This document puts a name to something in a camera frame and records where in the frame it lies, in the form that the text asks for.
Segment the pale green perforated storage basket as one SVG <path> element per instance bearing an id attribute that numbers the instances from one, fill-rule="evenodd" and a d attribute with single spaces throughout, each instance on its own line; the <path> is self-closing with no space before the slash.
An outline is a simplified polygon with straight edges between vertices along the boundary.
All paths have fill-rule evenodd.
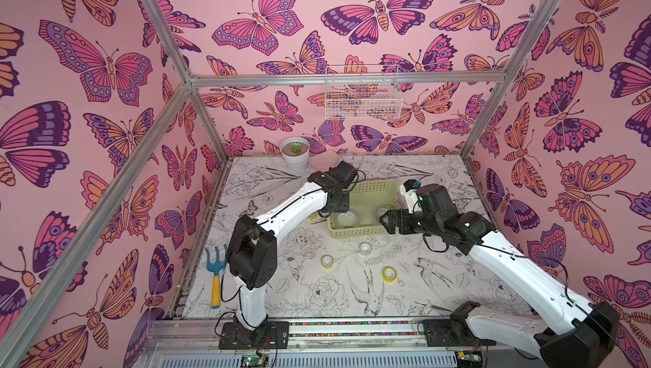
<path id="1" fill-rule="evenodd" d="M 327 227 L 334 239 L 352 239 L 374 235 L 388 235 L 385 228 L 374 218 L 374 210 L 386 205 L 393 210 L 400 210 L 402 205 L 398 198 L 398 185 L 394 180 L 371 180 L 359 183 L 349 195 L 350 209 L 359 217 L 359 227 L 337 229 L 337 214 L 327 219 Z"/>

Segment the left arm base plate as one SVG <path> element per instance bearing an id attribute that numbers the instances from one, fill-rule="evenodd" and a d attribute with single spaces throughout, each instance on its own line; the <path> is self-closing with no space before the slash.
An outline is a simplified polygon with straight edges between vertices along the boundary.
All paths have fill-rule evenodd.
<path id="1" fill-rule="evenodd" d="M 286 349 L 289 340 L 289 322 L 264 322 L 261 327 L 249 330 L 238 320 L 227 322 L 221 329 L 219 349 L 245 350 Z"/>

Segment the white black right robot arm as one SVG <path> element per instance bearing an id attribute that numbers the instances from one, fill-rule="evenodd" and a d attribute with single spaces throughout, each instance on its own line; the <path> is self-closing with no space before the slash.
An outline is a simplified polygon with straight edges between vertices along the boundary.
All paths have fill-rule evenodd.
<path id="1" fill-rule="evenodd" d="M 488 268 L 536 312 L 506 315 L 467 302 L 450 316 L 461 331 L 535 356 L 549 367 L 598 367 L 613 351 L 620 317 L 612 306 L 591 305 L 518 251 L 489 220 L 460 213 L 444 186 L 409 180 L 399 194 L 405 206 L 379 217 L 389 234 L 439 237 Z"/>

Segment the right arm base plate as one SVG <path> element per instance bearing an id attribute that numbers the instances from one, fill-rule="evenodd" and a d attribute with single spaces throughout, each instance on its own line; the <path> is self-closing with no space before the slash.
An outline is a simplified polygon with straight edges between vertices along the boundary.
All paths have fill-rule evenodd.
<path id="1" fill-rule="evenodd" d="M 422 332 L 429 347 L 495 346 L 493 340 L 477 338 L 464 323 L 444 319 L 427 319 L 421 322 Z"/>

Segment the large clear tape roll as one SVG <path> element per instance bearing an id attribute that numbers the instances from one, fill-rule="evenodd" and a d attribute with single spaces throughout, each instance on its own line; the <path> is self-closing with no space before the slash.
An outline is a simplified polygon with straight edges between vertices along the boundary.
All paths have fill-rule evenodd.
<path id="1" fill-rule="evenodd" d="M 381 219 L 386 215 L 386 213 L 393 208 L 386 205 L 380 205 L 374 210 L 374 218 L 377 222 L 380 222 Z"/>
<path id="2" fill-rule="evenodd" d="M 344 213 L 337 214 L 337 229 L 348 229 L 359 227 L 359 217 L 357 214 L 349 210 Z"/>

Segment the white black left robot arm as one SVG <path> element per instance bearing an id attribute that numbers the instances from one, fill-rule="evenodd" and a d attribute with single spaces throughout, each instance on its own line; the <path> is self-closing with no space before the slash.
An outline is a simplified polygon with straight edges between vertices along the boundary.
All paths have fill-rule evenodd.
<path id="1" fill-rule="evenodd" d="M 278 245 L 314 213 L 332 215 L 349 210 L 351 187 L 359 171 L 340 161 L 328 171 L 317 171 L 277 207 L 257 216 L 237 219 L 225 255 L 229 273 L 237 285 L 237 322 L 253 332 L 266 324 L 264 286 L 276 273 Z"/>

